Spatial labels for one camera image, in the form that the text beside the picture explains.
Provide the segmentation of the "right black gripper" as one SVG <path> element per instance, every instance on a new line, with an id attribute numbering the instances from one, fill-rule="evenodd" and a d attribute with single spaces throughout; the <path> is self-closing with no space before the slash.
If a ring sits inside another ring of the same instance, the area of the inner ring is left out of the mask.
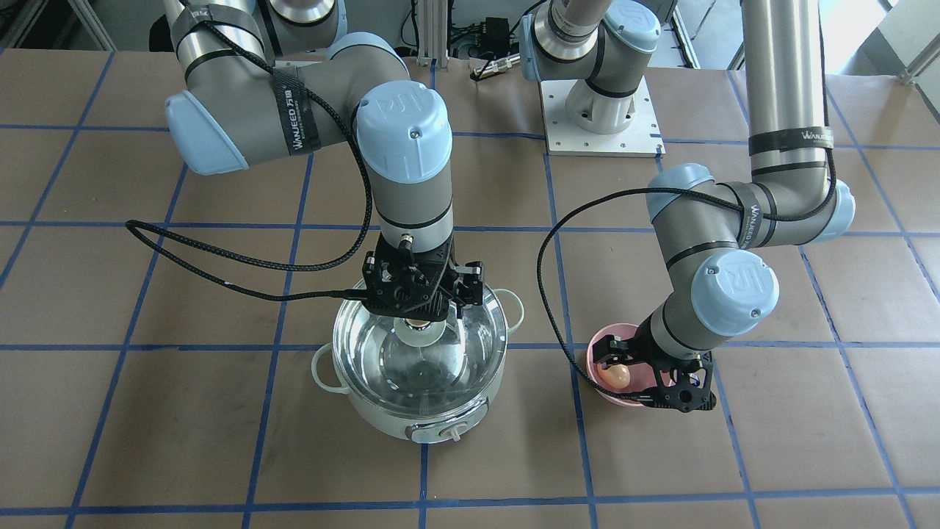
<path id="1" fill-rule="evenodd" d="M 480 261 L 457 265 L 449 245 L 423 253 L 379 245 L 363 265 L 363 306 L 370 314 L 402 319 L 460 319 L 467 306 L 482 305 L 484 271 Z"/>

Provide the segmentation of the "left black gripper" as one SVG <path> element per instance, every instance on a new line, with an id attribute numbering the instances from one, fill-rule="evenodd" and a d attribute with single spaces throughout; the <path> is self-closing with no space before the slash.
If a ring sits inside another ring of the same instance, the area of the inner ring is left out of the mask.
<path id="1" fill-rule="evenodd" d="M 711 390 L 714 379 L 712 352 L 706 351 L 691 359 L 672 357 L 656 345 L 648 323 L 638 325 L 631 338 L 601 336 L 593 344 L 593 362 L 600 368 L 634 364 L 648 364 L 654 368 L 656 387 L 642 392 L 615 394 L 595 382 L 599 394 L 620 406 L 677 409 L 684 413 L 711 411 L 716 406 L 717 398 Z"/>

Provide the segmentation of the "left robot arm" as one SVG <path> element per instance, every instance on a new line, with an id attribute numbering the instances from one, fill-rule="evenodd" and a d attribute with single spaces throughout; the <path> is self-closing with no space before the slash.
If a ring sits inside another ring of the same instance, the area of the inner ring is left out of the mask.
<path id="1" fill-rule="evenodd" d="M 632 1 L 548 1 L 521 19 L 527 79 L 575 81 L 568 116 L 595 134 L 626 127 L 656 46 L 627 9 Z M 585 361 L 644 364 L 654 385 L 608 397 L 684 413 L 716 403 L 712 351 L 771 314 L 778 278 L 754 253 L 766 245 L 822 242 L 846 232 L 855 198 L 835 175 L 816 1 L 743 1 L 751 180 L 718 183 L 704 165 L 663 170 L 646 196 L 672 293 L 629 338 L 607 334 Z"/>

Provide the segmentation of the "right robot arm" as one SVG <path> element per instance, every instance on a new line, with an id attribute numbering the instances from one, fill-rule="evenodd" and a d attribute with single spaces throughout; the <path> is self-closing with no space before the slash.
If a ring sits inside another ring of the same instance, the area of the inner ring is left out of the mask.
<path id="1" fill-rule="evenodd" d="M 360 234 L 329 262 L 289 265 L 181 244 L 254 267 L 320 271 L 358 251 L 376 213 L 380 236 L 362 285 L 320 298 L 432 322 L 482 304 L 482 264 L 460 267 L 454 256 L 446 104 L 410 78 L 384 39 L 346 33 L 341 1 L 167 1 L 164 10 L 186 83 L 165 116 L 192 171 L 245 170 L 346 143 L 366 192 Z"/>

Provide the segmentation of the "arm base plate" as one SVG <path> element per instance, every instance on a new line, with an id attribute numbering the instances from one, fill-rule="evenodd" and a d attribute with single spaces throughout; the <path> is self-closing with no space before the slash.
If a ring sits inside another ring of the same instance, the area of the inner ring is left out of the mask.
<path id="1" fill-rule="evenodd" d="M 647 80 L 623 98 L 594 93 L 584 80 L 540 87 L 548 154 L 656 157 L 665 153 Z"/>

